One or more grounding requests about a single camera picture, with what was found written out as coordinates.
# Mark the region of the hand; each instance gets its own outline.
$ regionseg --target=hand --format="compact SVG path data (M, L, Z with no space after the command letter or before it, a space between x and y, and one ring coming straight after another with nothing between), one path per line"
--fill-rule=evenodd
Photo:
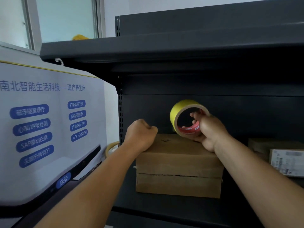
M223 123L216 117L202 115L198 112L191 113L190 116L194 118L192 121L195 124L200 122L200 130L203 134L194 138L195 141L201 142L206 150L214 152L214 147L218 139L222 135L228 134Z
M139 119L128 127L123 144L139 154L152 145L157 132L157 127L149 126L145 120Z

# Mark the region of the forearm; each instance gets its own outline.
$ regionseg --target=forearm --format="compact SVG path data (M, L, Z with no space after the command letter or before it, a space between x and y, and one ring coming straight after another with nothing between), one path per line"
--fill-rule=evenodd
M304 190L257 157L245 145L223 134L215 153L265 227L302 227Z
M37 225L40 227L104 227L127 169L137 154L121 146Z

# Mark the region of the white display board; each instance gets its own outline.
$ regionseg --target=white display board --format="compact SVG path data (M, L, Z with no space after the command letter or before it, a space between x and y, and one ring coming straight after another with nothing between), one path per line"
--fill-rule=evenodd
M60 189L106 146L101 79L0 63L0 106L0 206Z

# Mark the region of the person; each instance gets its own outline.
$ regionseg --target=person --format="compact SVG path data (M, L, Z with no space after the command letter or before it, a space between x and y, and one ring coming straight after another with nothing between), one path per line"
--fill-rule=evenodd
M216 117L190 115L202 131L195 140L215 152L266 228L304 227L304 189L229 135ZM127 169L157 132L143 119L133 122L123 144L35 227L104 227Z

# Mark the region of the person's left hand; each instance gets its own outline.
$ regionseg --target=person's left hand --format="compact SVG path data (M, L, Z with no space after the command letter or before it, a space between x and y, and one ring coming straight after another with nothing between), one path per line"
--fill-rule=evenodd
M136 120L128 127L123 145L139 154L152 145L157 132L157 127L149 126L145 120Z

